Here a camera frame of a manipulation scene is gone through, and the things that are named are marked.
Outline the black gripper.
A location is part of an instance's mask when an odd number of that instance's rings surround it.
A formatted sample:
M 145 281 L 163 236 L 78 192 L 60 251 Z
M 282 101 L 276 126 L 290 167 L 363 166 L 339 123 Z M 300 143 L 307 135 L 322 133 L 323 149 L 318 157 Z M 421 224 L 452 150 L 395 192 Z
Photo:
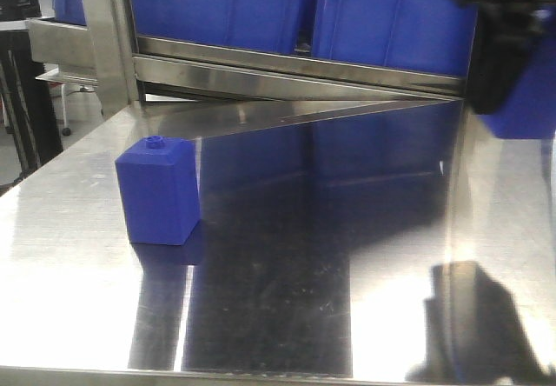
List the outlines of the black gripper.
M 482 3 L 468 71 L 468 102 L 474 113 L 490 115 L 509 98 L 540 39 L 540 4 L 555 0 L 453 0 L 458 5 Z

